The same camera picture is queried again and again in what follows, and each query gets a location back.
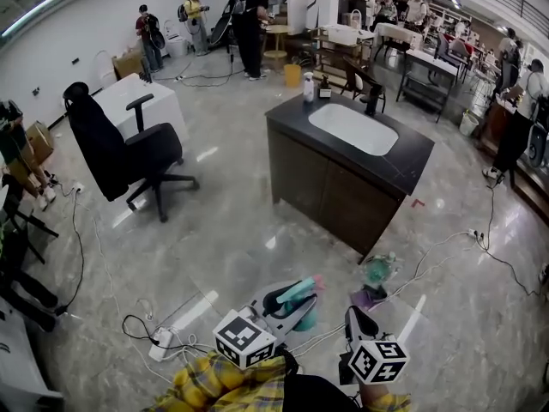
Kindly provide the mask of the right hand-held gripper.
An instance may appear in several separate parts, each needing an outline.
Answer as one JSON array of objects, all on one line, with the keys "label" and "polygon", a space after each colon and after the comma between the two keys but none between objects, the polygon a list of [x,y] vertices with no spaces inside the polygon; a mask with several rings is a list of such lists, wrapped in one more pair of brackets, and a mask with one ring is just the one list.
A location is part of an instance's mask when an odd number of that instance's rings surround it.
[{"label": "right hand-held gripper", "polygon": [[350,306],[345,314],[347,352],[340,355],[338,364],[341,385],[387,385],[394,383],[410,361],[410,355],[402,342],[394,335],[384,335],[380,340],[352,340],[358,337],[360,328],[369,337],[376,338],[379,327],[365,313],[357,317],[358,307]]}]

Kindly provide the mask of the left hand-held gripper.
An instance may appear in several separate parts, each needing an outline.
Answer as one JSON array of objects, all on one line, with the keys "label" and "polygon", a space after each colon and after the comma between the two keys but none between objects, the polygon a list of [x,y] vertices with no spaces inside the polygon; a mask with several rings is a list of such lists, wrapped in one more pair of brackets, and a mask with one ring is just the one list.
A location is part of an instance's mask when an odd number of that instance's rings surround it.
[{"label": "left hand-held gripper", "polygon": [[218,353],[238,368],[249,368],[273,357],[289,332],[311,330],[317,323],[316,294],[299,301],[277,301],[298,283],[270,286],[240,310],[231,310],[213,330]]}]

